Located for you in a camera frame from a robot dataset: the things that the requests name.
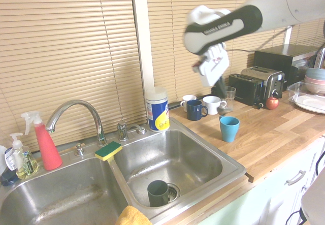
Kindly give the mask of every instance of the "microwave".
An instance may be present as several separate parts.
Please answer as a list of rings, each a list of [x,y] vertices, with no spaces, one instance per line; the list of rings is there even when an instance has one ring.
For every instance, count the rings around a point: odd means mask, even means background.
[[[255,51],[254,66],[274,69],[284,72],[285,91],[290,85],[304,80],[308,68],[317,67],[322,62],[324,50],[321,50],[315,60],[319,48],[286,44]]]

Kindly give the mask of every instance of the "dish soap bottle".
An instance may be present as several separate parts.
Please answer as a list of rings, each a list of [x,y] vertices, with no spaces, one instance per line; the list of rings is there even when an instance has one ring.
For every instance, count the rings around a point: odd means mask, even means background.
[[[45,125],[40,118],[40,112],[25,112],[21,117],[25,118],[26,121],[26,135],[29,133],[30,124],[34,124],[44,169],[49,171],[58,168],[62,164],[62,159],[50,134],[45,130]]]
[[[37,164],[35,158],[32,156],[29,148],[27,146],[23,146],[22,142],[17,139],[17,136],[21,135],[23,134],[10,134],[10,136],[14,139],[12,147],[14,149],[13,156],[17,167],[16,174],[18,178],[25,179],[30,175],[36,173],[39,169],[39,165]]]

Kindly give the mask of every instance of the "stack of bowls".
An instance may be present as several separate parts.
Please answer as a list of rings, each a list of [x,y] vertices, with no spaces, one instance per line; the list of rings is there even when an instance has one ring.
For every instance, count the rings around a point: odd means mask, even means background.
[[[325,69],[307,69],[305,82],[310,92],[325,94]]]

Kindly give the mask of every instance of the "spray nozzle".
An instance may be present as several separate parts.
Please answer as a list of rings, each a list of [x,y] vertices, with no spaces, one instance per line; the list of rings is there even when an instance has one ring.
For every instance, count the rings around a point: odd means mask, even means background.
[[[41,112],[25,112],[21,115],[21,117],[25,118],[26,121],[26,130],[25,134],[28,135],[30,130],[30,124],[34,122],[34,124],[42,123],[43,121],[40,118]]]

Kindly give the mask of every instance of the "apple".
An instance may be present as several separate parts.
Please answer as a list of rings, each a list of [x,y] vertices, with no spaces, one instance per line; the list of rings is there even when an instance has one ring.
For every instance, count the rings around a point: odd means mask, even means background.
[[[279,106],[279,99],[275,97],[270,97],[266,100],[266,107],[273,110]]]

